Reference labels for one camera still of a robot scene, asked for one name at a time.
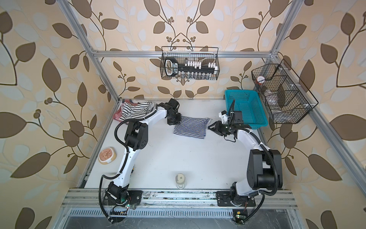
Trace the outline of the navy striped tank top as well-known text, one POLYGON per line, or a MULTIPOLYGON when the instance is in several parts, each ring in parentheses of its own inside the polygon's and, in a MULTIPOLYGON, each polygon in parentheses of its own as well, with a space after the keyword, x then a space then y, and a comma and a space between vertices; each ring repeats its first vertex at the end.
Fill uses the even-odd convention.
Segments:
POLYGON ((204 139, 210 118, 193 118, 182 116, 181 121, 174 127, 175 135, 204 139))

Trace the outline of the black white striped tank top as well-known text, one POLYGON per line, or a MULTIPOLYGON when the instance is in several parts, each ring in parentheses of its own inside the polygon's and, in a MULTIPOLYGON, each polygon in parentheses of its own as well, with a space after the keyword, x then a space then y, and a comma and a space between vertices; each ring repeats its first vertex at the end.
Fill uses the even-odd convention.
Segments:
POLYGON ((136 106, 132 109, 132 113, 127 119, 140 119, 149 115, 151 112, 155 110, 154 102, 143 102, 136 104, 136 106))

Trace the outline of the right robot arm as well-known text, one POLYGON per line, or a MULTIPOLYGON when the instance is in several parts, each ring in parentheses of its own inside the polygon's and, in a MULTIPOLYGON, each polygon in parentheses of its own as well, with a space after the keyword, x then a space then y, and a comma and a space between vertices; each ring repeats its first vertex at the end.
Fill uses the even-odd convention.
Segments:
POLYGON ((208 126, 208 130, 219 136, 233 135, 233 142, 241 142, 249 150, 246 176, 234 182, 229 193, 217 192, 218 204, 241 207, 251 198, 261 195, 273 196, 283 186, 281 155, 278 150, 270 149, 253 132, 250 125, 243 121, 243 114, 235 110, 235 100, 230 108, 219 114, 220 121, 208 126))

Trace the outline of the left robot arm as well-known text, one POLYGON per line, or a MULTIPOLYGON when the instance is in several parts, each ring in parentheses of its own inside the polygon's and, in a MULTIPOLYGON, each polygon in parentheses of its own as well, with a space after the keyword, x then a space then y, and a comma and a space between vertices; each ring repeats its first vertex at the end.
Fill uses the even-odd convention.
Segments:
POLYGON ((110 180, 105 197, 118 205, 132 202, 132 197, 128 193, 130 176, 139 153, 148 144, 149 126, 162 119, 166 119, 170 126, 178 125, 182 118, 178 112, 179 106, 179 102, 171 98, 167 103, 154 104, 151 112, 140 117, 127 118, 117 125, 114 137, 123 146, 124 157, 114 176, 101 176, 99 194, 102 191, 103 181, 110 180))

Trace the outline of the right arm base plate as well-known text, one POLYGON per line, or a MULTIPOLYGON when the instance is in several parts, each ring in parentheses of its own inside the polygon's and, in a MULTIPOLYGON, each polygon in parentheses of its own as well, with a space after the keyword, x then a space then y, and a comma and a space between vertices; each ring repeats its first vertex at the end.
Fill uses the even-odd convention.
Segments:
POLYGON ((236 196, 229 191, 217 191, 215 193, 217 205, 219 207, 255 207, 254 198, 247 196, 236 196))

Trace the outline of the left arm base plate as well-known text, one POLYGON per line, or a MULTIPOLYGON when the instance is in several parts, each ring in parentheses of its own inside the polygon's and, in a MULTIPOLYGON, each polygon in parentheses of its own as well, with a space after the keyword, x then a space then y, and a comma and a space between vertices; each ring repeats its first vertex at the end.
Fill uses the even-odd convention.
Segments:
POLYGON ((139 205, 142 199, 141 190, 122 190, 119 193, 106 191, 102 204, 107 206, 139 205))

